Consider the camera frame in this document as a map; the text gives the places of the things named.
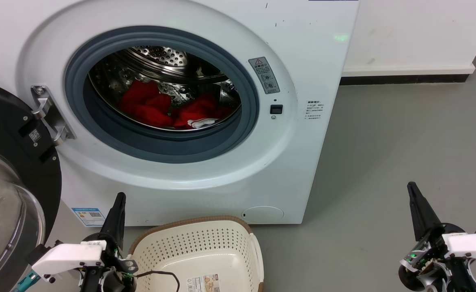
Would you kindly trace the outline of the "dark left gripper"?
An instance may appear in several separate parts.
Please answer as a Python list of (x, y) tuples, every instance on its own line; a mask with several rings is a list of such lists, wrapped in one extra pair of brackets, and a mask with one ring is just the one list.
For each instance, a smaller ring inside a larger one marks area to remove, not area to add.
[(93, 264), (80, 264), (81, 292), (134, 292), (134, 274), (139, 266), (130, 255), (123, 257), (123, 235), (126, 218), (126, 194), (118, 193), (101, 231), (86, 237), (81, 243), (102, 244), (100, 259)]

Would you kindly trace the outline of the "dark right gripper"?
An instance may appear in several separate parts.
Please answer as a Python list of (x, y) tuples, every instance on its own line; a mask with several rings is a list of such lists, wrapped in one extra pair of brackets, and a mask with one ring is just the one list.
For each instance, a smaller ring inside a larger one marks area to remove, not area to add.
[(444, 235), (466, 233), (450, 223), (442, 223), (415, 182), (407, 184), (416, 246), (401, 260), (398, 276), (415, 292), (476, 292), (470, 271), (475, 262), (470, 254), (456, 256), (448, 251)]

